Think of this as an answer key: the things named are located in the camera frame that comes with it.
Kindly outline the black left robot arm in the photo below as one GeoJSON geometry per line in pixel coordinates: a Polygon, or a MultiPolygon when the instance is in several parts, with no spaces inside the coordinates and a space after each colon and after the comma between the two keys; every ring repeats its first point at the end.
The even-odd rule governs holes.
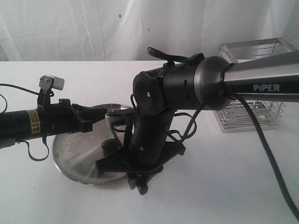
{"type": "Polygon", "coordinates": [[[63,133],[91,132],[106,113],[102,106],[81,106],[66,98],[46,107],[5,112],[0,115],[0,147],[63,133]]]}

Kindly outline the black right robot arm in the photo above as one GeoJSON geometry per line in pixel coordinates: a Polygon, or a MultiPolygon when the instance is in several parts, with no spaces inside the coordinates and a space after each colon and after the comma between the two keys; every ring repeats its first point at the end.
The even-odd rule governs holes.
{"type": "Polygon", "coordinates": [[[183,155],[183,141],[168,142],[177,110],[220,110],[231,100],[297,102],[299,53],[297,51],[243,63],[202,54],[186,58],[148,48],[164,59],[163,67],[140,72],[133,80],[136,108],[110,112],[125,124],[121,149],[95,162],[99,172],[126,173],[131,189],[141,195],[148,181],[176,155],[183,155]]]}

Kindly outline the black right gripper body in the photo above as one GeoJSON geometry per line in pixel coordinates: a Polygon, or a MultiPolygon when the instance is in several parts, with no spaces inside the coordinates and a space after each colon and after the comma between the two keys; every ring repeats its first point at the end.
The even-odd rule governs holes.
{"type": "Polygon", "coordinates": [[[122,115],[126,122],[122,172],[136,176],[153,174],[161,171],[176,155],[185,153],[185,146],[179,140],[166,140],[175,115],[174,110],[165,110],[153,117],[142,115],[138,110],[122,115]]]}

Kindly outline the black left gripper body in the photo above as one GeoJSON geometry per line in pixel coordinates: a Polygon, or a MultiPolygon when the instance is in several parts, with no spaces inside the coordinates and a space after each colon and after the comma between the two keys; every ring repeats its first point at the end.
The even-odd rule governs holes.
{"type": "Polygon", "coordinates": [[[40,116],[42,136],[78,132],[79,128],[71,108],[71,101],[66,98],[59,99],[56,104],[39,105],[38,114],[40,116]]]}

